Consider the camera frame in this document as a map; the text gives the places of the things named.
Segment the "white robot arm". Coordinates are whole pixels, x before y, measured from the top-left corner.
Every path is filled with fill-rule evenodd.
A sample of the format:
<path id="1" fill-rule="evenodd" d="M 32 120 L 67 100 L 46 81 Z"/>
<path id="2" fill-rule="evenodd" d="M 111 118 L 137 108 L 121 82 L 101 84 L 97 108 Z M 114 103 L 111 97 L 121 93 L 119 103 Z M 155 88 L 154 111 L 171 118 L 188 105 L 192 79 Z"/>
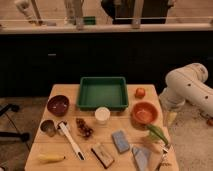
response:
<path id="1" fill-rule="evenodd" d="M 213 88 L 205 84 L 207 79 L 208 70 L 201 63 L 192 63 L 168 72 L 166 87 L 159 95 L 163 108 L 167 111 L 180 109 L 188 100 L 213 117 Z"/>

